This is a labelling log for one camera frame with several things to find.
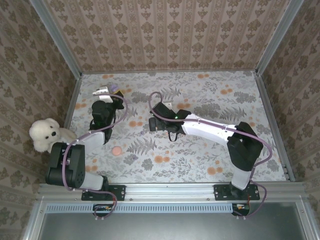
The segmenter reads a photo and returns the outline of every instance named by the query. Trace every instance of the pink ball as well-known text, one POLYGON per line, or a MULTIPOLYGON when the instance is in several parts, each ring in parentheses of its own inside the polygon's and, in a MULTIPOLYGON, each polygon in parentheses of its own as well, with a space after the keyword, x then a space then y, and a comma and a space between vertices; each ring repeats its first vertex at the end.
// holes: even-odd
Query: pink ball
POLYGON ((114 156, 119 156, 122 154, 122 148, 120 146, 115 146, 114 148, 112 148, 112 154, 114 156))

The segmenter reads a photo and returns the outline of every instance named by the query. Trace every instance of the patterned wallpaper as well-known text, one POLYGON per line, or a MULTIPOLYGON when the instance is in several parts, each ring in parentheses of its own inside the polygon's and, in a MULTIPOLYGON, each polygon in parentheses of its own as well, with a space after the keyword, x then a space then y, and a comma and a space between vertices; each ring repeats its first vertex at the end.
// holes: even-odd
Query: patterned wallpaper
POLYGON ((320 1, 304 1, 263 79, 295 176, 320 220, 320 1))
POLYGON ((0 239, 20 239, 47 156, 28 131, 42 118, 63 124, 75 80, 28 0, 0 1, 0 239))
POLYGON ((45 0, 83 72, 254 69, 289 0, 45 0))

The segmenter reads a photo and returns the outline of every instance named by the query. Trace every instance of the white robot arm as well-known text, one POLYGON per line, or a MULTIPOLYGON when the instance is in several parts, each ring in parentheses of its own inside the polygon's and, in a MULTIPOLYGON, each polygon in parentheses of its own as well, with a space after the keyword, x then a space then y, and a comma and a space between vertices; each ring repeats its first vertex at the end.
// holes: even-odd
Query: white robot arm
POLYGON ((155 116, 149 119, 149 127, 150 131, 168 131, 170 141, 172 141, 170 133, 175 133, 175 140, 172 142, 177 140, 178 134, 185 134, 202 137, 223 145, 229 150, 231 162, 234 166, 231 184, 241 191, 247 187, 253 166, 261 153, 263 145, 255 139, 234 133, 227 129, 238 130, 257 136, 249 124, 245 122, 240 122, 239 125, 222 124, 203 119, 186 110, 179 110, 175 113, 162 102, 158 103, 153 110, 166 119, 197 120, 172 122, 162 120, 155 116), (214 123, 223 128, 221 129, 203 122, 214 123))
MULTIPOLYGON (((107 87, 101 87, 93 94, 108 94, 107 87)), ((120 91, 113 95, 123 98, 120 91)), ((67 153, 67 167, 65 179, 67 185, 75 189, 108 190, 108 178, 95 173, 85 171, 85 155, 91 153, 95 148, 106 144, 112 135, 112 128, 106 128, 115 122, 116 111, 124 109, 123 101, 120 98, 100 95, 99 100, 92 104, 93 120, 90 123, 90 131, 98 130, 82 137, 74 144, 67 153)), ((63 186, 62 160, 68 144, 56 142, 52 146, 48 170, 45 181, 50 185, 63 186)))

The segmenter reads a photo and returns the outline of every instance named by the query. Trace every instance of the stuffed toy dog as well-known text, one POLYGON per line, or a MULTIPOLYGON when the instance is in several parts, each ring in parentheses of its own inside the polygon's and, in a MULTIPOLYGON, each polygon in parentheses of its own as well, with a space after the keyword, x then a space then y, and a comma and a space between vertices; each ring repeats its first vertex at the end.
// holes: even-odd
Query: stuffed toy dog
POLYGON ((57 142, 71 143, 77 135, 69 129, 62 128, 59 123, 52 118, 35 121, 29 135, 33 140, 34 149, 40 153, 51 152, 53 144, 57 142))

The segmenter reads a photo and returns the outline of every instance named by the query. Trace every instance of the floral fabric surface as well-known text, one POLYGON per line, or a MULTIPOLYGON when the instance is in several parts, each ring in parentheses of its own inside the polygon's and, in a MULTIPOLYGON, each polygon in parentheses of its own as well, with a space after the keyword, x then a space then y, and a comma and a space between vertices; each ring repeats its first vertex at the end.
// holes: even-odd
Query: floral fabric surface
MULTIPOLYGON (((91 106, 98 100, 92 93, 101 86, 116 84, 128 102, 128 115, 113 128, 110 141, 86 155, 86 171, 97 172, 111 183, 229 182, 233 165, 222 145, 192 135, 179 135, 170 142, 164 131, 150 132, 149 95, 160 91, 164 102, 176 112, 185 109, 224 124, 241 121, 272 146, 273 156, 257 167, 257 181, 284 181, 266 113, 251 71, 165 72, 90 74, 82 76, 80 93, 70 129, 79 136, 93 119, 91 106), (112 149, 122 148, 114 156, 112 149)), ((117 118, 124 110, 118 110, 117 118)), ((268 155, 266 148, 259 159, 268 155)))

